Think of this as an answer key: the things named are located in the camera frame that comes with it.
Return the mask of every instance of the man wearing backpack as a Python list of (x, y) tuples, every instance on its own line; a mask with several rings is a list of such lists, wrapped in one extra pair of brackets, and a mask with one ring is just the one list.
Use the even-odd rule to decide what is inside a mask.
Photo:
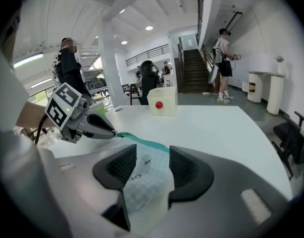
[(221, 73), (221, 83), (217, 101), (222, 103), (229, 103), (229, 100), (233, 99), (233, 97), (228, 93), (228, 79), (229, 77), (232, 77), (230, 60), (238, 60), (239, 58), (229, 53), (228, 38), (230, 33), (226, 29), (222, 28), (219, 30), (219, 35), (219, 39), (217, 40), (214, 47), (216, 53), (215, 57), (221, 57), (220, 61), (216, 63)]

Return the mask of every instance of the pillar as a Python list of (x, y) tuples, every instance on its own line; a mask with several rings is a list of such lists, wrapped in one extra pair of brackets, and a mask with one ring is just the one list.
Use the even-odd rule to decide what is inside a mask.
[(118, 68), (114, 56), (113, 33), (111, 22), (98, 17), (97, 23), (98, 47), (102, 62), (104, 78), (107, 84), (111, 101), (115, 107), (126, 105), (127, 101), (120, 82)]

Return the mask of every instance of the cylindrical table leg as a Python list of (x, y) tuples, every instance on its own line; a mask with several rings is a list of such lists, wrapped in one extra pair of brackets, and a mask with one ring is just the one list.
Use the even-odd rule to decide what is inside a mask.
[(263, 89), (263, 75), (249, 73), (248, 101), (260, 103)]
[(283, 86), (284, 86), (284, 77), (279, 77), (275, 75), (271, 76), (270, 95), (269, 95), (266, 110), (270, 114), (275, 116), (279, 113), (279, 109), (282, 101)]

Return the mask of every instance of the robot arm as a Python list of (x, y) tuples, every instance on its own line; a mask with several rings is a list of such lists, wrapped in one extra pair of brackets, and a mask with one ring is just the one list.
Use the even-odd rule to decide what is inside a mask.
[(81, 93), (67, 83), (52, 93), (46, 114), (67, 142), (76, 143), (82, 135), (93, 139), (111, 139), (116, 135), (110, 121), (92, 110)]

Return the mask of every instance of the ceiling light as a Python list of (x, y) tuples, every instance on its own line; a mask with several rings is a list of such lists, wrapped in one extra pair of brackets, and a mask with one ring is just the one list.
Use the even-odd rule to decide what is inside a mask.
[(42, 58), (42, 57), (43, 57), (43, 54), (42, 54), (42, 53), (37, 54), (37, 55), (33, 55), (33, 56), (31, 56), (31, 57), (28, 57), (28, 58), (26, 58), (26, 59), (24, 59), (24, 60), (21, 60), (21, 61), (15, 63), (15, 64), (13, 65), (13, 68), (18, 68), (19, 66), (22, 66), (22, 65), (24, 65), (24, 64), (26, 64), (26, 63), (28, 63), (28, 62), (30, 62), (30, 61), (34, 61), (34, 60), (39, 59), (39, 58)]
[(43, 80), (43, 81), (41, 81), (40, 83), (37, 83), (37, 84), (31, 86), (31, 88), (36, 87), (36, 86), (38, 86), (38, 85), (42, 85), (42, 84), (44, 84), (44, 83), (46, 83), (46, 82), (49, 82), (49, 81), (51, 81), (51, 80), (52, 80), (51, 78), (46, 79), (46, 80)]

